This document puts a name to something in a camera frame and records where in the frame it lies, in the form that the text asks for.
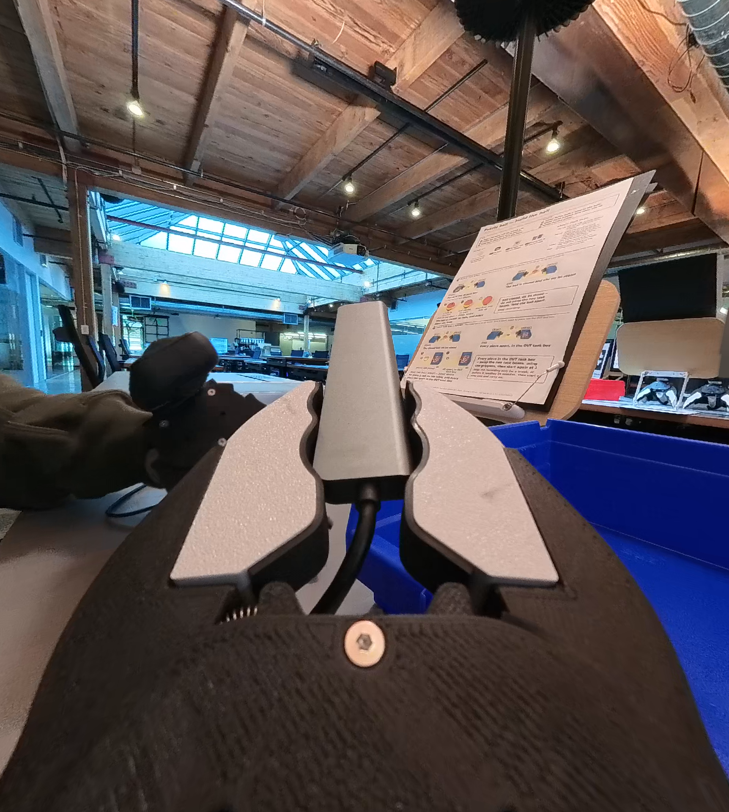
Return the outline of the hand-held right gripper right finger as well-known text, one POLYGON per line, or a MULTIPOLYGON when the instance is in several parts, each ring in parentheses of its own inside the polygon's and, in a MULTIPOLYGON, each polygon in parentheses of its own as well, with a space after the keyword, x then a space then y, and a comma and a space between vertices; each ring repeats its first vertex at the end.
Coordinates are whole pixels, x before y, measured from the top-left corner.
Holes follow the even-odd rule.
POLYGON ((426 590, 552 587, 558 571, 505 447, 492 432, 425 384, 405 387, 420 458, 403 500, 400 559, 426 590))

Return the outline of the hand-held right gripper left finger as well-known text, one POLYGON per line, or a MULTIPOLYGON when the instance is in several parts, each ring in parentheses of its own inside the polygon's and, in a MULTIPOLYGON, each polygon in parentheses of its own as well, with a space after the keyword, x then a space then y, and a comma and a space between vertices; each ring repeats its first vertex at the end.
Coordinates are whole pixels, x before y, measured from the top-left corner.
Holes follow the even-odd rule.
POLYGON ((322 395, 303 382, 228 439, 170 572, 175 585, 230 585, 251 601, 268 583, 299 590, 319 575, 329 555, 312 466, 322 395))

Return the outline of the small grey USB hub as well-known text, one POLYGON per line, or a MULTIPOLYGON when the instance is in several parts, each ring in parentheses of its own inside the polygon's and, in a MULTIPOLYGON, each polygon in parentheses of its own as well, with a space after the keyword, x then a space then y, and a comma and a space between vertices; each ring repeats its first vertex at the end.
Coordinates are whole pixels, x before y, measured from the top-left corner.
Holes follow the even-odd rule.
POLYGON ((313 467, 330 504, 403 497, 411 448, 387 308, 342 306, 335 323, 313 467))

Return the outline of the blue plastic bin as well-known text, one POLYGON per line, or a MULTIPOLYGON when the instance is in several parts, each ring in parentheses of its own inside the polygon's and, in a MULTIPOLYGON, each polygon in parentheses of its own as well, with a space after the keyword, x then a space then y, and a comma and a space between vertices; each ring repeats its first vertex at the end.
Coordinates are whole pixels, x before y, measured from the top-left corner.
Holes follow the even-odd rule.
POLYGON ((558 574, 473 611, 384 500, 359 573, 408 648, 366 810, 729 810, 729 447, 550 421, 490 429, 558 574))

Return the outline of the pale desk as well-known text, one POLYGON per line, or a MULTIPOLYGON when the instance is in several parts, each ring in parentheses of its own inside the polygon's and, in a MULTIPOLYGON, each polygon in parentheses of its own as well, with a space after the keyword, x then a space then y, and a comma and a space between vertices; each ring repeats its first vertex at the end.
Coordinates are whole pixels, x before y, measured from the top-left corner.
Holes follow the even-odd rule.
POLYGON ((170 583, 223 450, 121 549, 0 546, 0 809, 183 808, 228 797, 258 754, 329 764, 353 740, 373 676, 342 652, 350 618, 304 615, 275 582, 257 614, 221 622, 227 585, 170 583))

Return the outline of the person's left hand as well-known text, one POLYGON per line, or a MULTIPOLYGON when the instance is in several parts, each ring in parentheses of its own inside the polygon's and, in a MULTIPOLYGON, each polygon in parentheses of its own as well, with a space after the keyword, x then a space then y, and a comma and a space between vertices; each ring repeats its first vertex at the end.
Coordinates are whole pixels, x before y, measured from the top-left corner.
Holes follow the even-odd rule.
POLYGON ((144 411, 171 410, 198 394, 217 361, 213 344, 200 332, 156 340, 130 366, 129 396, 144 411))

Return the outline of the black office chair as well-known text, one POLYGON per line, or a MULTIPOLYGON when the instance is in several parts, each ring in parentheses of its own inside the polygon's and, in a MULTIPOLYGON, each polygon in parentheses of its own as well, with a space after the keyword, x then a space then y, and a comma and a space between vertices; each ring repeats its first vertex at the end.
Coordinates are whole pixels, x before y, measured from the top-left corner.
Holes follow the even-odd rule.
POLYGON ((75 353, 84 391, 92 391, 106 378, 106 366, 96 340, 88 332, 88 326, 80 330, 75 316, 66 304, 57 306, 61 325, 53 329, 53 336, 59 343, 69 343, 75 353))

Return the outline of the wooden background table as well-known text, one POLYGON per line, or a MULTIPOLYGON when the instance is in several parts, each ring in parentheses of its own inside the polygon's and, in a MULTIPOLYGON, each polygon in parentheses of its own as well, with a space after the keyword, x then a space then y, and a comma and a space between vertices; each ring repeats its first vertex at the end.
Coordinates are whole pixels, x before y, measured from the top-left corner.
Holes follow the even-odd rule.
POLYGON ((579 411, 592 411, 640 420, 668 421, 729 431, 729 413, 721 411, 673 410, 659 405, 637 404, 631 401, 595 400, 582 401, 575 414, 578 415, 579 411))

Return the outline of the white and black device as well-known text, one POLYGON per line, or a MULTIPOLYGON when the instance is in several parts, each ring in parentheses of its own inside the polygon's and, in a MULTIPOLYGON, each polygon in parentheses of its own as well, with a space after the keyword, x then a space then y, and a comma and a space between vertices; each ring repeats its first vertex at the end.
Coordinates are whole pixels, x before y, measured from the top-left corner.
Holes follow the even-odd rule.
POLYGON ((729 413, 729 388, 721 381, 707 381, 685 397, 681 408, 693 406, 702 406, 709 411, 724 409, 729 413))
POLYGON ((640 383, 633 397, 634 403, 657 403, 675 409, 679 401, 679 391, 670 379, 652 378, 640 383))

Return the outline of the wooden sheet stand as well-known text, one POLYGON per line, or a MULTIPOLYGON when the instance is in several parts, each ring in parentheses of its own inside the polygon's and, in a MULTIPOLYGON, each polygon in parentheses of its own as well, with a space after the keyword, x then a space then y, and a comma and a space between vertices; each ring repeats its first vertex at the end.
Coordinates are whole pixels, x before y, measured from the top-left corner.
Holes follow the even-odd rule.
POLYGON ((500 401, 475 399, 460 395, 448 398, 469 411, 487 425, 535 421, 545 425, 549 420, 567 420, 582 405, 592 380, 608 332, 618 312, 620 295, 608 281, 600 282, 573 353, 560 371, 559 385, 553 389, 551 405, 508 406, 500 401))

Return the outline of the printed instruction sheet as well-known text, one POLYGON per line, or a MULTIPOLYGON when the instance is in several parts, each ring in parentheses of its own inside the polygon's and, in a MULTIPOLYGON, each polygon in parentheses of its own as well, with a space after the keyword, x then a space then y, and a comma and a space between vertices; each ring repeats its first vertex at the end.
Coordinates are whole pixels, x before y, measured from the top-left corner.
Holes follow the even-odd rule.
POLYGON ((549 403, 653 176, 483 227, 404 377, 471 400, 549 403))

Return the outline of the beige divider panel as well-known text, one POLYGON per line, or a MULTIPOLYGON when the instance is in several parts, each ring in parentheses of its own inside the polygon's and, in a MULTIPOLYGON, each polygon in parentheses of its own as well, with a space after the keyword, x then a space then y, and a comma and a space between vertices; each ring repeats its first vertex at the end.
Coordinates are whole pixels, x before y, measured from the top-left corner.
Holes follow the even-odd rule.
POLYGON ((624 323, 615 338, 617 367, 628 376, 672 371, 692 379, 715 379, 724 329, 718 318, 624 323))

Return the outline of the black monitor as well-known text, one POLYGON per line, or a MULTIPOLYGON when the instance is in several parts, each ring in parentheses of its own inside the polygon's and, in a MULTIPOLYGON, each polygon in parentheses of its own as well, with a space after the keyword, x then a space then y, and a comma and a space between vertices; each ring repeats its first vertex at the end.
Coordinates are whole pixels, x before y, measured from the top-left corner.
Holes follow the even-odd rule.
POLYGON ((715 253, 620 269, 617 279, 624 324, 717 314, 722 286, 715 253))

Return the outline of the black pole with round top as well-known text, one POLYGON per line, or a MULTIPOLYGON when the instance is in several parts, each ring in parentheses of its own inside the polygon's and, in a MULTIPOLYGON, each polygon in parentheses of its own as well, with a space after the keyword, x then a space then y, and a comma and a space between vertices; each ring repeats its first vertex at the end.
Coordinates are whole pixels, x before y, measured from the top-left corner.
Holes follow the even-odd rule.
POLYGON ((515 217, 535 42, 570 25, 591 1, 454 1, 466 33, 495 46, 513 43, 513 75, 504 141, 498 220, 515 217))

